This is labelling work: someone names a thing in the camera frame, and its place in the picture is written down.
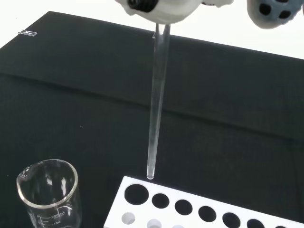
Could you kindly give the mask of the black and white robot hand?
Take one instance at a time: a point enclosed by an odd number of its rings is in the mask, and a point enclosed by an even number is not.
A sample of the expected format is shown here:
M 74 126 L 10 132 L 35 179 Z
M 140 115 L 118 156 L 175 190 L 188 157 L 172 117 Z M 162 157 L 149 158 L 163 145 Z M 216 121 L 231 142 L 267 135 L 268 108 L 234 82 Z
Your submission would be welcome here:
M 232 0 L 118 0 L 128 15 L 157 24 L 183 21 L 199 6 L 221 8 L 233 4 Z M 302 0 L 247 0 L 247 13 L 261 29 L 274 29 L 293 20 L 304 7 Z

